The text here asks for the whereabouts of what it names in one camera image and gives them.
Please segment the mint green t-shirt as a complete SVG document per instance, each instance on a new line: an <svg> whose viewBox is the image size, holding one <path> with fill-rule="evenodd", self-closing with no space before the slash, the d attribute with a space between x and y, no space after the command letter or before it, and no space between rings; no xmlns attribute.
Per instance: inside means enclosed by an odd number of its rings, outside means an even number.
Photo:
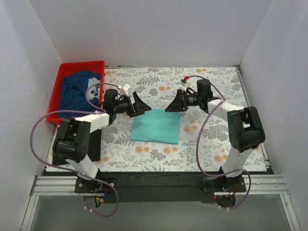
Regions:
<svg viewBox="0 0 308 231"><path fill-rule="evenodd" d="M133 141L147 141L177 144L179 142L180 114L152 109L133 120L131 137Z"/></svg>

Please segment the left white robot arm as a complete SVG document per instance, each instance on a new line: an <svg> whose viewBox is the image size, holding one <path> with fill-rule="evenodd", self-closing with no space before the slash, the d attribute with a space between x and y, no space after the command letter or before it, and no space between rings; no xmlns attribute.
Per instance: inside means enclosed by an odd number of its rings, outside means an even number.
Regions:
<svg viewBox="0 0 308 231"><path fill-rule="evenodd" d="M77 171L82 185L93 193L109 187L103 186L101 171L88 155L90 135L111 125L118 114L126 113L129 117L135 117L151 110L151 107L142 102L136 92L133 92L133 98L135 103L131 102L129 96L119 95L117 90L108 89L105 91L102 102L105 113L65 118L60 124L52 147L53 153L68 162Z"/></svg>

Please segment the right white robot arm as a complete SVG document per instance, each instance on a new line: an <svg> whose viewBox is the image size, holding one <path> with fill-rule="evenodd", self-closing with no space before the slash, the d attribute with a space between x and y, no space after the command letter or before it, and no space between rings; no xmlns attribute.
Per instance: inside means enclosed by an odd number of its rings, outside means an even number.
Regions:
<svg viewBox="0 0 308 231"><path fill-rule="evenodd" d="M133 121L131 140L176 144L179 140L179 112L189 107L199 106L207 114L205 122L212 115L228 123L231 149L227 160L220 167L218 174L202 171L204 178L201 187L206 193L228 192L235 195L238 185L243 184L244 165L252 153L265 141L265 132L255 107L240 107L226 102L223 95L214 97L216 89L210 80L198 76L197 90L188 87L186 76L180 81L184 89L177 90L174 100L164 109L150 110Z"/></svg>

